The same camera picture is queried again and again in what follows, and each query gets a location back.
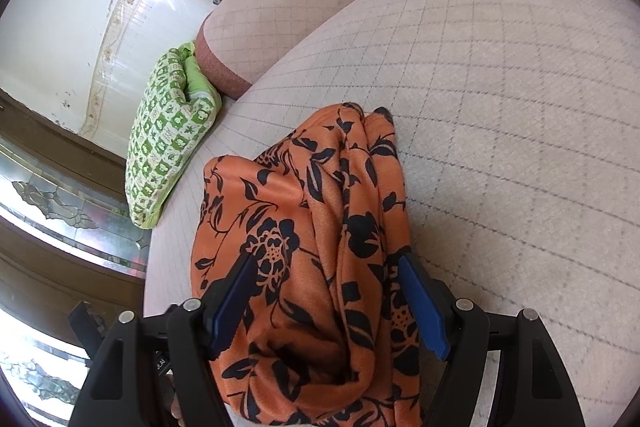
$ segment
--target green patterned pillow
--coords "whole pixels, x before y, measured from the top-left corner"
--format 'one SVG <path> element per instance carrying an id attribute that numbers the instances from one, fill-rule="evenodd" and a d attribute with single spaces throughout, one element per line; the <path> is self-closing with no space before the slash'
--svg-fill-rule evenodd
<path id="1" fill-rule="evenodd" d="M 131 220 L 141 229 L 158 222 L 164 200 L 222 107 L 193 50 L 191 42 L 158 60 L 133 123 L 125 193 Z"/>

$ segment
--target glass window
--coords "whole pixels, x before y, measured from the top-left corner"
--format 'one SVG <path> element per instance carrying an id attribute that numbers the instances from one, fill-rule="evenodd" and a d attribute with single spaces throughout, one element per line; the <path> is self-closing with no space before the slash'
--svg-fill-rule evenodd
<path id="1" fill-rule="evenodd" d="M 46 425 L 68 425 L 89 371 L 87 353 L 2 310 L 0 331 L 0 369 L 24 408 Z"/>
<path id="2" fill-rule="evenodd" d="M 0 216 L 56 248 L 144 278 L 151 231 L 125 203 L 86 187 L 0 137 Z"/>

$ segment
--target black floral pattern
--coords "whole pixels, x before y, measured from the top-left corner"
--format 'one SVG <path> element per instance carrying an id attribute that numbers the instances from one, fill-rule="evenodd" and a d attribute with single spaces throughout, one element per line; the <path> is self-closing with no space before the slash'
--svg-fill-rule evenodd
<path id="1" fill-rule="evenodd" d="M 291 255 L 300 247 L 300 238 L 294 231 L 294 222 L 281 222 L 267 217 L 258 227 L 257 235 L 248 235 L 240 247 L 241 253 L 250 253 L 258 262 L 256 295 L 264 293 L 267 304 L 276 300 L 278 290 L 289 278 Z"/>
<path id="2" fill-rule="evenodd" d="M 382 314 L 391 320 L 391 353 L 394 367 L 408 377 L 420 373 L 418 364 L 418 326 L 398 281 L 398 261 L 411 247 L 405 246 L 386 258 L 387 277 Z"/>
<path id="3" fill-rule="evenodd" d="M 284 149 L 286 140 L 289 139 L 290 136 L 291 135 L 289 134 L 289 136 L 287 136 L 284 140 L 276 143 L 276 145 L 269 147 L 266 151 L 261 153 L 255 159 L 255 162 L 258 165 L 262 165 L 263 167 L 266 167 L 268 169 L 283 166 L 284 174 L 288 174 L 289 166 L 287 166 L 287 159 L 286 159 L 287 151 L 286 150 L 283 151 L 283 149 Z"/>

